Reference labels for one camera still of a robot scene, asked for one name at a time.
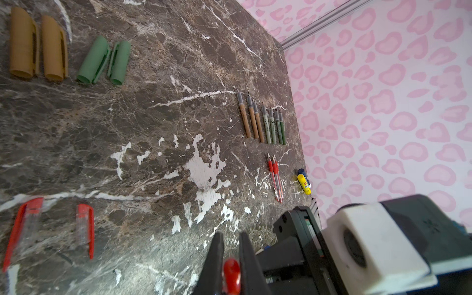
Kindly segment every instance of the white vein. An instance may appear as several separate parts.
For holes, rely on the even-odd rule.
[[[131,192],[132,194],[134,194],[135,192],[137,192],[138,190],[142,190],[142,191],[145,191],[146,190],[146,186],[148,185],[151,185],[151,184],[154,184],[156,182],[160,182],[164,179],[172,179],[174,177],[177,177],[178,176],[178,170],[174,170],[170,173],[166,173],[163,177],[161,178],[158,178],[159,176],[156,175],[156,176],[153,176],[147,180],[142,180],[142,181],[138,181],[136,184],[135,184],[135,189]]]
[[[66,8],[64,5],[62,5],[60,0],[54,0],[54,3],[59,7],[60,12],[62,13],[62,17],[64,18],[64,21],[66,22],[66,30],[67,30],[67,35],[69,35],[69,43],[72,43],[72,27],[70,25],[70,19],[69,15],[67,14]]]
[[[218,91],[213,91],[213,92],[203,92],[203,93],[199,93],[199,94],[194,94],[192,96],[187,96],[187,97],[184,97],[182,99],[179,99],[179,100],[175,100],[175,101],[168,101],[167,103],[162,103],[162,102],[159,102],[159,103],[156,103],[155,105],[149,107],[150,109],[151,108],[155,108],[155,107],[162,107],[162,106],[170,106],[174,103],[183,103],[184,101],[191,101],[191,100],[194,100],[194,99],[197,99],[197,98],[201,98],[201,97],[205,97],[205,96],[212,96],[212,95],[216,95],[216,94],[220,94],[220,93],[231,93],[231,94],[236,94],[236,92],[234,91],[231,91],[231,90],[218,90]]]
[[[264,61],[262,61],[262,59],[259,57],[259,55],[257,55],[251,48],[247,47],[246,41],[244,41],[244,39],[241,39],[238,35],[236,35],[236,34],[233,32],[233,30],[232,30],[229,26],[227,26],[227,25],[225,24],[225,22],[223,22],[223,21],[221,20],[221,18],[219,18],[219,17],[215,14],[215,12],[213,11],[213,8],[212,8],[212,7],[210,7],[210,11],[211,11],[211,13],[233,34],[233,37],[236,38],[238,41],[240,41],[240,42],[246,47],[247,51],[248,51],[250,54],[255,55],[257,58],[259,58],[259,59],[261,60],[262,63],[264,62]]]
[[[15,164],[13,164],[13,165],[3,164],[1,167],[2,167],[2,168],[13,168],[13,167],[21,166],[21,165],[23,165],[23,163],[15,163]]]
[[[138,5],[141,5],[141,4],[145,4],[146,0],[143,0],[142,2],[136,2],[136,1],[133,1],[133,0],[123,0],[123,3],[125,3],[126,5],[138,6]]]
[[[117,174],[118,174],[119,179],[121,180],[123,180],[123,178],[121,178],[121,174],[123,173],[123,170],[121,170],[120,164],[123,163],[123,156],[125,155],[126,150],[130,148],[131,148],[131,143],[128,143],[126,146],[121,147],[121,152],[113,153],[110,156],[110,158],[115,159],[117,161],[117,165],[118,165]]]

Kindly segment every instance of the white paint patch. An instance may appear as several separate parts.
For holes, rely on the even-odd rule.
[[[177,177],[178,176],[178,170],[174,170],[170,173],[166,173],[164,175],[164,179],[171,179],[171,178],[174,178],[174,177]]]
[[[15,264],[8,268],[8,295],[17,295],[17,281],[18,281],[18,271],[20,270],[20,265]]]
[[[188,227],[191,228],[192,227],[192,212],[190,211],[190,207],[192,206],[192,203],[188,202],[188,203],[184,203],[184,210],[185,210],[185,218],[187,218],[187,223],[188,223]]]
[[[194,99],[197,99],[197,98],[201,98],[201,97],[205,97],[205,96],[212,96],[212,95],[216,95],[216,94],[220,94],[220,93],[231,93],[231,94],[236,94],[236,92],[234,91],[231,91],[231,90],[223,90],[223,91],[213,91],[213,92],[203,92],[203,93],[199,93],[199,94],[194,94],[192,96],[187,96],[187,97],[184,97],[182,99],[179,99],[179,100],[175,100],[175,101],[168,101],[167,103],[156,103],[155,105],[149,107],[149,108],[155,108],[155,107],[162,107],[162,106],[170,106],[174,103],[183,103],[184,101],[191,101],[191,100],[194,100]]]
[[[138,5],[146,3],[146,0],[143,0],[142,2],[136,2],[136,1],[133,1],[133,0],[123,0],[123,3],[125,3],[126,5],[138,6]]]
[[[177,142],[177,135],[174,134],[174,143],[176,144],[175,145],[175,148],[178,148],[178,142]]]
[[[123,180],[123,178],[121,177],[121,174],[123,174],[123,170],[121,170],[120,164],[123,163],[123,156],[125,155],[126,150],[130,148],[131,148],[131,143],[128,143],[126,146],[121,147],[121,152],[113,153],[110,156],[110,158],[115,159],[117,161],[117,165],[118,165],[117,174],[118,174],[119,179],[121,180]]]
[[[141,156],[137,156],[138,158],[138,164],[141,165],[141,163],[143,162],[143,160],[147,157],[149,157],[149,155],[151,154],[150,151],[145,151],[144,152],[144,155],[141,155]]]
[[[2,167],[2,168],[13,168],[13,167],[21,166],[21,165],[23,165],[23,163],[15,163],[15,164],[13,164],[13,165],[3,164],[1,167]]]
[[[197,284],[197,281],[198,281],[198,275],[192,272],[192,275],[190,276],[190,282],[188,283],[188,286],[184,291],[184,295],[188,294],[188,290],[191,287],[195,286]]]
[[[234,212],[230,208],[226,207],[225,204],[223,204],[223,209],[221,209],[221,214],[220,215],[224,215],[223,222],[233,221]]]
[[[172,234],[180,232],[180,217],[178,215],[174,215],[172,216],[172,221],[174,222],[174,226],[172,227]]]
[[[116,280],[116,286],[118,286],[119,281],[121,280],[121,277],[122,277],[121,271],[120,271],[119,269],[115,269],[113,272],[114,272],[115,275],[116,275],[116,278],[115,278],[115,280]]]
[[[62,14],[62,17],[64,18],[64,21],[66,22],[66,31],[67,35],[69,35],[69,43],[72,43],[72,27],[70,26],[70,19],[69,15],[67,14],[66,8],[64,5],[62,5],[60,0],[54,0],[54,3],[56,3],[57,6],[59,6],[59,10]]]
[[[200,157],[200,152],[198,151],[198,142],[203,139],[201,134],[197,134],[194,138],[194,156],[184,165],[185,169],[190,170],[189,179],[193,181],[199,190],[197,191],[196,200],[200,208],[200,213],[197,215],[195,220],[197,223],[202,221],[206,212],[219,200],[221,195],[216,191],[221,187],[228,187],[231,185],[229,180],[221,182],[217,179],[216,176],[226,167],[226,162],[222,161],[219,157],[220,149],[219,145],[216,146],[215,143],[211,143],[213,149],[213,155],[210,158],[209,163],[203,162],[203,159]]]

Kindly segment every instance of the wall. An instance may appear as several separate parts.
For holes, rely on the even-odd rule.
[[[472,2],[375,0],[286,52],[322,223],[426,194],[472,230]]]
[[[237,1],[279,42],[347,2],[347,0]]]

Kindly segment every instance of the dark marble surface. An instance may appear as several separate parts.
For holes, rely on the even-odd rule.
[[[11,6],[66,28],[58,3],[70,19],[71,77],[10,76]],[[226,256],[237,255],[242,230],[257,250],[276,241],[272,222],[283,211],[309,203],[295,183],[304,163],[284,53],[235,1],[0,4],[1,257],[19,205],[45,196],[35,244],[13,261],[17,278],[15,268],[10,282],[2,275],[0,293],[11,285],[16,294],[190,294],[215,230]],[[99,34],[132,44],[122,87],[105,75],[75,81]],[[283,108],[287,146],[244,137],[234,87]],[[281,162],[283,204],[266,177],[267,152]],[[93,260],[75,246],[79,203],[95,210]]]

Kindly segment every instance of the yellow glue stick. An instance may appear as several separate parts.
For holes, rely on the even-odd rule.
[[[298,179],[298,182],[302,185],[305,194],[311,194],[312,190],[308,187],[308,182],[306,181],[305,176],[303,176],[303,174],[298,174],[296,178]]]

